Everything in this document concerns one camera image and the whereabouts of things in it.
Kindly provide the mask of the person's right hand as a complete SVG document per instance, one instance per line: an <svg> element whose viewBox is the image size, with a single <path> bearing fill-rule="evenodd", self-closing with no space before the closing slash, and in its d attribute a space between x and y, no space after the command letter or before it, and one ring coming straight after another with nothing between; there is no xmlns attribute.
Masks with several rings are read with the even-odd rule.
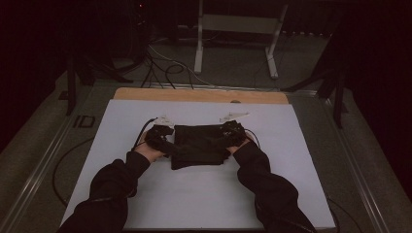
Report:
<svg viewBox="0 0 412 233"><path fill-rule="evenodd" d="M251 141L247 138L240 146L228 147L226 148L226 150L228 150L230 154L235 154L238 150L240 150L243 146L247 145L250 142Z"/></svg>

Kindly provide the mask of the white table mat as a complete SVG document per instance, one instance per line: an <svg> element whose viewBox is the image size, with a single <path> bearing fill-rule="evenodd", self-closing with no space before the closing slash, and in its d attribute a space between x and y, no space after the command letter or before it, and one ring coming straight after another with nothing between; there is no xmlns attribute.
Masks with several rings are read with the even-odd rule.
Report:
<svg viewBox="0 0 412 233"><path fill-rule="evenodd" d="M298 190L298 206L318 229L334 225L312 156L298 119L288 104L234 104L171 101L112 100L86 158L65 214L86 200L95 174L124 158L142 126L153 117L177 125L220 124L233 114L257 135L273 173ZM174 170L168 159L154 162L139 179L137 194L128 201L127 230L250 230L259 229L254 194L237 180L238 165Z"/></svg>

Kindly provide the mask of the aluminium floor rail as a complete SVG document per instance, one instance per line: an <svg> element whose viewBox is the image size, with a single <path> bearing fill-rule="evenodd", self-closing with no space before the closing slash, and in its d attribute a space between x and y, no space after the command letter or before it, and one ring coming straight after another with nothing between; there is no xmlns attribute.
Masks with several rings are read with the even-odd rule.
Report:
<svg viewBox="0 0 412 233"><path fill-rule="evenodd" d="M297 90L295 92L282 91L277 87L270 88L254 88L254 87L237 87L237 86L220 86L208 84L168 84L168 83L152 83L145 84L144 88L160 88L160 89L188 89L188 90L225 90L225 91L258 91L258 92L282 92L287 95L309 96L316 97L315 90Z"/></svg>
<svg viewBox="0 0 412 233"><path fill-rule="evenodd" d="M333 106L331 102L327 100L322 100L321 104L326 113L329 123L331 124L332 129L335 132L337 140L343 148L344 159L348 165L348 169L351 173L352 179L355 186L357 187L360 199L363 203L365 210L368 213L369 219L375 229L376 233L390 233L387 223L384 221L381 211L378 208L378 205L375 201L374 195L369 188L366 179L361 172L361 167L356 161L355 154L350 147L349 141L345 135L343 129L339 128L334 121L332 116Z"/></svg>
<svg viewBox="0 0 412 233"><path fill-rule="evenodd" d="M65 207L52 190L72 116L34 116L6 149L1 166L0 233L54 233Z"/></svg>

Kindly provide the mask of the white metal stand frame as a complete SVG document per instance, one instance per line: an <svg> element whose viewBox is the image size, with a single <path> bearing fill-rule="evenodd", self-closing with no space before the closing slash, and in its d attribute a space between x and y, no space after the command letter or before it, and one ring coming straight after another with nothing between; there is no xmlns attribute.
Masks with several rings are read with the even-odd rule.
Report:
<svg viewBox="0 0 412 233"><path fill-rule="evenodd" d="M203 31L214 30L220 32L241 32L254 34L267 34L272 36L272 41L265 48L266 63L272 79L278 79L279 73L275 63L274 51L281 34L283 22L288 10L288 5L283 4L277 17L241 17L205 14L204 0L198 0L197 18L197 47L194 58L194 73L202 72L203 62Z"/></svg>

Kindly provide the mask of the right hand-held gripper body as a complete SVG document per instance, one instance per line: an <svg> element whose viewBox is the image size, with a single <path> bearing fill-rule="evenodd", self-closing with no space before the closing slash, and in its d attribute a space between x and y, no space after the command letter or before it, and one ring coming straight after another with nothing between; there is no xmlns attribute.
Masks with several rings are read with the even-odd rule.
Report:
<svg viewBox="0 0 412 233"><path fill-rule="evenodd" d="M220 131L223 136L219 139L219 144L222 147L240 147L248 138L245 128L236 121L237 118L246 115L247 113L229 113L221 118Z"/></svg>

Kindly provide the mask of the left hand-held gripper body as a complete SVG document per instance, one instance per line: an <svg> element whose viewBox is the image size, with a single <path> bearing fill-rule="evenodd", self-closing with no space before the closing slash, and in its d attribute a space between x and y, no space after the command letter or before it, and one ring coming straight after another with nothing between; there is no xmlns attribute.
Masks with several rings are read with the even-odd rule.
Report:
<svg viewBox="0 0 412 233"><path fill-rule="evenodd" d="M146 134L145 142L152 149L161 151L162 144L169 142L167 137L174 133L174 123L167 116L160 116L153 120L153 124Z"/></svg>

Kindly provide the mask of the dark equipment with red light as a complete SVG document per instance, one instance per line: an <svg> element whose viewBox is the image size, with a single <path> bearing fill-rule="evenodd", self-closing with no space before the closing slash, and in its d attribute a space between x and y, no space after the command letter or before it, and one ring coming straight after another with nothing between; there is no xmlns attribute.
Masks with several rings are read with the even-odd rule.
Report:
<svg viewBox="0 0 412 233"><path fill-rule="evenodd" d="M112 52L114 56L141 62L150 34L149 0L116 0Z"/></svg>

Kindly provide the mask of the black shorts with blue print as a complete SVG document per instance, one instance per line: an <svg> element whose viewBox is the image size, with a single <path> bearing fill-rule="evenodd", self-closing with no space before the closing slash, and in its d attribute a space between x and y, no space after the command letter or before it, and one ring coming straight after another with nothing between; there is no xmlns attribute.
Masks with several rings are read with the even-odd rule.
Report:
<svg viewBox="0 0 412 233"><path fill-rule="evenodd" d="M230 153L226 148L213 144L222 136L218 125L176 125L174 144L177 152L172 155L171 169L223 164Z"/></svg>

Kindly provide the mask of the person's left hand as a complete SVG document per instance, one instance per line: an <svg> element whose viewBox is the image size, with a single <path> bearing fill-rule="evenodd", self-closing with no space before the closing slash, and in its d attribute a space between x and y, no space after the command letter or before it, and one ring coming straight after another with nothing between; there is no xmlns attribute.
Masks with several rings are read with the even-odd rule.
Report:
<svg viewBox="0 0 412 233"><path fill-rule="evenodd" d="M142 154L151 163L164 156L163 152L152 149L145 141L139 142L138 145L134 148L134 151Z"/></svg>

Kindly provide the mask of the black tripod stand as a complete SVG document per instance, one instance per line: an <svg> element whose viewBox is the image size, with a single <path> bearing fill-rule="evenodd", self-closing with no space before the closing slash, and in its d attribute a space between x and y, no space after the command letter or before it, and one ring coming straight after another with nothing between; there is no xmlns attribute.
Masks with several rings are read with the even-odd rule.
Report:
<svg viewBox="0 0 412 233"><path fill-rule="evenodd" d="M332 116L335 124L339 128L342 127L341 114L346 78L345 73L348 69L348 51L344 46L340 45L342 42L344 42L344 40L337 33L333 33L311 75L299 83L282 88L284 92L296 92L311 83L321 81L322 83L316 91L316 95L320 99L327 99L331 94L334 94Z"/></svg>
<svg viewBox="0 0 412 233"><path fill-rule="evenodd" d="M80 82L85 85L93 85L96 78L92 75L92 70L97 70L119 83L132 83L132 80L124 78L114 68L97 62L87 55L69 54L67 56L67 116L74 112L77 105L76 78L79 77Z"/></svg>

